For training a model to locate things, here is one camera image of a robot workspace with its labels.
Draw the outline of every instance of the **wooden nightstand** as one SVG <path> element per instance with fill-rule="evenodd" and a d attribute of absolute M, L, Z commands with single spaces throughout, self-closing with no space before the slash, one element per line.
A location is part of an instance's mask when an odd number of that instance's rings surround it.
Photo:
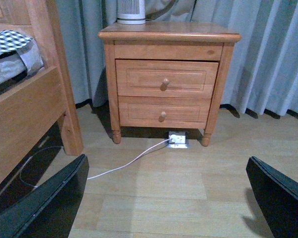
<path fill-rule="evenodd" d="M 104 41 L 114 143 L 120 126 L 203 128 L 208 146 L 234 43 L 240 35 L 212 23 L 114 23 Z"/>

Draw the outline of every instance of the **wooden floor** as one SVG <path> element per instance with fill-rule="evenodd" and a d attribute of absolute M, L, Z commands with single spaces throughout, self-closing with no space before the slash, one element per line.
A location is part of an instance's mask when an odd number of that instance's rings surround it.
<path fill-rule="evenodd" d="M 84 106 L 78 116 L 90 177 L 130 162 L 165 132 L 128 127 L 115 145 L 106 106 L 93 113 Z M 209 147 L 199 137 L 193 130 L 190 149 L 159 146 L 88 180 L 70 238 L 272 238 L 245 168 L 257 156 L 298 181 L 298 119 L 238 119 L 222 109 Z M 60 152 L 42 181 L 73 158 Z"/>

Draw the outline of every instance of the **drawer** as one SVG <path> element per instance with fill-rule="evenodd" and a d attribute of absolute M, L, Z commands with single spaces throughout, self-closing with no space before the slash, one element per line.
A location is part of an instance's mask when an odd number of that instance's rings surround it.
<path fill-rule="evenodd" d="M 222 48 L 223 43 L 115 41 L 115 58 L 219 61 Z"/>
<path fill-rule="evenodd" d="M 117 59 L 119 96 L 210 99 L 217 62 Z"/>
<path fill-rule="evenodd" d="M 122 126 L 204 128 L 211 100 L 118 97 Z"/>

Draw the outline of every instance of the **curtain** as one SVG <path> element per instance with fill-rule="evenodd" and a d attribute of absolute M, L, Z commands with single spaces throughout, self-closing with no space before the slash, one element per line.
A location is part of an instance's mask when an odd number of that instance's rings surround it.
<path fill-rule="evenodd" d="M 102 42 L 116 21 L 116 0 L 56 0 L 75 102 L 107 100 Z M 298 0 L 145 0 L 156 21 L 214 22 L 241 34 L 222 104 L 278 115 L 298 113 Z"/>
<path fill-rule="evenodd" d="M 148 0 L 146 12 L 152 20 L 214 22 L 241 34 L 222 104 L 240 113 L 298 113 L 298 0 Z"/>
<path fill-rule="evenodd" d="M 75 103 L 92 99 L 95 107 L 108 100 L 104 50 L 97 33 L 103 22 L 98 0 L 55 0 Z"/>

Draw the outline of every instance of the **power cord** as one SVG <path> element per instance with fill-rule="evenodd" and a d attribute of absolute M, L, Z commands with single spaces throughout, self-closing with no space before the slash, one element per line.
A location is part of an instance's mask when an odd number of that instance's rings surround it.
<path fill-rule="evenodd" d="M 145 150 L 145 151 L 142 152 L 139 156 L 137 156 L 135 159 L 133 159 L 131 162 L 129 162 L 129 163 L 127 163 L 127 164 L 125 164 L 125 165 L 123 165 L 123 166 L 121 166 L 121 167 L 118 167 L 118 168 L 115 168 L 115 169 L 106 171 L 106 172 L 104 172 L 104 173 L 102 173 L 102 174 L 99 174 L 99 175 L 96 175 L 96 176 L 87 178 L 87 180 L 89 180 L 89 179 L 94 179 L 94 178 L 100 177 L 100 176 L 102 176 L 102 175 L 108 174 L 108 173 L 110 173 L 110 172 L 113 172 L 113 171 L 122 169 L 122 168 L 124 168 L 124 167 L 130 165 L 130 164 L 133 163 L 134 161 L 138 160 L 140 157 L 142 157 L 142 156 L 143 156 L 146 152 L 148 152 L 149 150 L 151 150 L 151 149 L 153 149 L 154 147 L 156 147 L 156 146 L 158 146 L 158 145 L 160 145 L 160 144 L 162 144 L 162 143 L 165 143 L 166 141 L 169 141 L 169 140 L 171 140 L 171 143 L 174 143 L 174 142 L 175 142 L 175 138 L 173 137 L 173 135 L 171 135 L 169 139 L 164 140 L 164 141 L 162 141 L 162 142 L 160 142 L 160 143 L 158 143 L 158 144 L 156 144 L 156 145 L 150 147 L 149 149 Z M 38 186 L 36 186 L 36 185 L 32 185 L 32 184 L 29 184 L 29 183 L 25 182 L 25 181 L 22 179 L 22 177 L 21 177 L 21 175 L 22 175 L 22 171 L 23 171 L 24 167 L 26 166 L 26 164 L 27 164 L 27 163 L 28 163 L 28 162 L 29 162 L 35 155 L 37 155 L 38 153 L 40 153 L 40 152 L 42 152 L 42 151 L 44 151 L 44 150 L 51 149 L 51 148 L 63 148 L 63 146 L 49 146 L 49 147 L 46 147 L 46 148 L 44 148 L 44 149 L 42 149 L 42 150 L 39 150 L 39 151 L 37 151 L 36 153 L 34 153 L 32 156 L 30 156 L 30 157 L 27 159 L 27 161 L 24 163 L 24 165 L 21 167 L 21 169 L 20 169 L 20 173 L 19 173 L 19 177 L 20 177 L 20 180 L 21 180 L 24 184 L 26 184 L 26 185 L 28 185 L 28 186 L 31 186 L 31 187 L 34 187 L 34 188 L 37 188 L 37 187 L 38 187 Z"/>
<path fill-rule="evenodd" d="M 30 156 L 30 157 L 27 159 L 27 161 L 23 164 L 23 166 L 21 167 L 20 172 L 19 172 L 19 178 L 20 178 L 20 180 L 21 180 L 24 184 L 26 184 L 26 185 L 28 185 L 28 186 L 31 186 L 31 187 L 34 187 L 34 188 L 37 188 L 37 187 L 38 187 L 38 186 L 36 186 L 36 185 L 32 185 L 32 184 L 29 184 L 29 183 L 27 183 L 26 181 L 24 181 L 24 180 L 22 179 L 22 171 L 23 171 L 24 167 L 26 166 L 26 164 L 29 163 L 29 161 L 32 160 L 34 156 L 36 156 L 38 153 L 40 153 L 40 152 L 42 152 L 42 151 L 44 151 L 44 150 L 48 150 L 48 149 L 52 149 L 52 148 L 63 148 L 63 146 L 49 146 L 49 147 L 46 147 L 46 148 L 44 148 L 44 149 L 41 149 L 41 150 L 35 152 L 32 156 Z"/>
<path fill-rule="evenodd" d="M 166 141 L 169 141 L 169 140 L 171 140 L 171 138 L 170 138 L 170 139 L 167 139 L 167 140 L 164 140 L 164 141 L 162 141 L 162 142 L 160 142 L 160 143 L 158 143 L 158 144 L 156 144 L 156 145 L 150 147 L 149 149 L 147 149 L 147 150 L 145 150 L 144 152 L 142 152 L 139 156 L 137 156 L 134 160 L 132 160 L 131 162 L 129 162 L 129 163 L 127 163 L 127 164 L 125 164 L 125 165 L 123 165 L 123 166 L 121 166 L 121 167 L 118 167 L 118 168 L 115 168 L 115 169 L 113 169 L 113 170 L 106 171 L 106 172 L 104 172 L 104 173 L 102 173 L 102 174 L 99 174 L 99 175 L 90 177 L 90 178 L 88 178 L 87 180 L 89 180 L 89 179 L 94 179 L 94 178 L 97 178 L 97 177 L 99 177 L 99 176 L 102 176 L 102 175 L 108 174 L 108 173 L 110 173 L 110 172 L 113 172 L 113 171 L 115 171 L 115 170 L 122 169 L 122 168 L 124 168 L 124 167 L 130 165 L 131 163 L 133 163 L 133 162 L 136 161 L 137 159 L 139 159 L 139 158 L 140 158 L 141 156 L 143 156 L 147 151 L 149 151 L 149 150 L 153 149 L 154 147 L 156 147 L 156 146 L 158 146 L 158 145 L 160 145 L 160 144 L 162 144 L 162 143 L 165 143 Z"/>

